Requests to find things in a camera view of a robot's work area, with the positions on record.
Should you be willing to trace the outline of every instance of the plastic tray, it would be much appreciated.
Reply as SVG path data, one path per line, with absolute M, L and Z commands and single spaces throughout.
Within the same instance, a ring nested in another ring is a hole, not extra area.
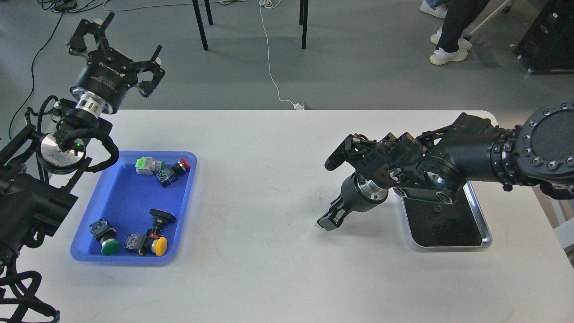
M 135 172 L 135 162 L 143 156 L 163 160 L 170 166 L 183 157 L 191 169 L 164 188 L 155 175 Z M 72 257 L 81 262 L 134 264 L 163 263 L 171 259 L 179 244 L 196 165 L 197 158 L 190 152 L 121 151 L 119 160 L 100 176 L 70 246 Z M 163 256 L 152 253 L 141 256 L 123 247 L 111 256 L 101 254 L 101 244 L 90 233 L 90 224 L 99 218 L 106 219 L 118 232 L 115 238 L 123 246 L 130 233 L 145 234 L 151 227 L 153 218 L 149 210 L 152 208 L 171 212 L 176 217 L 176 222 L 165 225 L 161 232 L 168 240 Z

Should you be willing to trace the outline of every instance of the shoe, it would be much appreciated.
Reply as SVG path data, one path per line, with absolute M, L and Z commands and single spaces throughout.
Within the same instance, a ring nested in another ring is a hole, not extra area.
M 449 61 L 462 61 L 468 56 L 468 52 L 462 49 L 454 53 L 447 53 L 442 47 L 435 50 L 435 53 L 430 57 L 430 62 L 434 65 L 443 65 Z
M 439 39 L 440 39 L 440 35 L 443 34 L 443 30 L 439 29 L 436 34 L 432 35 L 430 37 L 430 41 L 431 43 L 433 43 L 434 45 L 438 45 L 439 44 Z M 464 39 L 464 38 L 459 38 L 459 49 L 462 49 L 464 51 L 467 51 L 469 49 L 472 48 L 472 44 L 470 43 L 470 41 Z
M 444 3 L 436 8 L 432 8 L 425 0 L 422 0 L 420 10 L 441 19 L 447 16 L 447 6 L 445 6 Z

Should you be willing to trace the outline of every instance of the table surface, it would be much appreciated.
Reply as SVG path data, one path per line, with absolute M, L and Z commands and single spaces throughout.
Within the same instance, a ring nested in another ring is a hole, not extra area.
M 416 249 L 394 193 L 337 230 L 315 224 L 352 172 L 323 167 L 349 133 L 417 135 L 459 113 L 122 110 L 106 117 L 120 150 L 197 156 L 176 256 L 161 266 L 73 260 L 99 177 L 85 174 L 55 237 L 25 248 L 18 269 L 43 275 L 38 296 L 62 322 L 571 321 L 574 270 L 530 188 L 473 183 L 493 236 L 473 252 Z M 97 142 L 88 155 L 107 158 Z

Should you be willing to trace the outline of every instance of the green button cap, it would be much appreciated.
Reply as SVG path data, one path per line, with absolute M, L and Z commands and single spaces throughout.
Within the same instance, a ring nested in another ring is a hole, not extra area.
M 110 256 L 117 253 L 122 248 L 122 244 L 118 240 L 109 241 L 102 246 L 102 255 Z

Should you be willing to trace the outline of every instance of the chair leg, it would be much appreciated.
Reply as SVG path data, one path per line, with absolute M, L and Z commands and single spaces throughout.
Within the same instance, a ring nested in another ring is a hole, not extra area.
M 207 21 L 210 23 L 210 26 L 213 26 L 214 20 L 211 18 L 210 0 L 203 0 L 203 2 L 205 3 L 205 12 L 207 12 Z
M 307 14 L 309 12 L 309 0 L 303 1 L 303 40 L 301 42 L 301 49 L 307 47 Z
M 205 38 L 205 30 L 203 29 L 203 21 L 201 20 L 201 12 L 199 12 L 199 3 L 197 0 L 192 0 L 193 11 L 195 11 L 195 18 L 197 19 L 197 27 L 199 28 L 199 36 L 201 36 L 201 43 L 205 51 L 209 50 L 207 46 L 207 39 Z
M 303 24 L 303 0 L 300 0 L 299 3 L 299 24 Z

